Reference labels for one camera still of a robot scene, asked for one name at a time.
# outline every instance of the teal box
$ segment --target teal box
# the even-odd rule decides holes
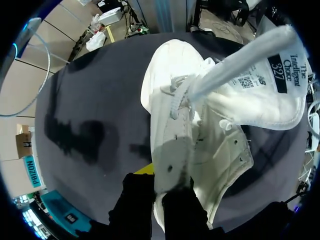
[[[69,233],[77,236],[76,230],[89,232],[91,218],[72,206],[57,190],[42,195],[41,200],[53,220]]]

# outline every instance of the shoe tongue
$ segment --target shoe tongue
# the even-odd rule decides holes
[[[301,120],[308,87],[299,42],[252,65],[207,96],[213,111],[236,125],[287,130]]]

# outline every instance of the white device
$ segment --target white device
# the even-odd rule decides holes
[[[315,131],[316,134],[320,133],[320,118],[318,113],[314,112],[311,115],[309,115],[309,121],[312,121],[312,129]],[[312,134],[311,136],[311,145],[305,150],[306,153],[314,152],[317,150],[317,147],[319,145],[319,139]]]
[[[105,26],[118,22],[122,17],[120,9],[120,7],[117,7],[115,9],[105,12],[98,18],[98,21]]]

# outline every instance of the cardboard box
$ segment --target cardboard box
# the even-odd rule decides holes
[[[24,134],[24,133],[29,132],[29,126],[28,125],[17,124],[16,125],[16,130],[17,130],[17,134],[19,134],[19,133]]]
[[[25,132],[16,135],[15,142],[19,159],[33,154],[31,146],[31,132]]]

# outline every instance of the yellow object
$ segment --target yellow object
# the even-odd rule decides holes
[[[110,29],[110,25],[106,26],[105,29],[106,29],[107,32],[108,32],[110,41],[111,41],[112,43],[114,43],[114,42],[115,42],[115,39],[114,39],[114,36],[112,35],[111,29]]]
[[[149,174],[149,175],[153,175],[154,173],[155,173],[154,164],[150,163],[149,165],[141,168],[139,171],[136,171],[134,174]]]

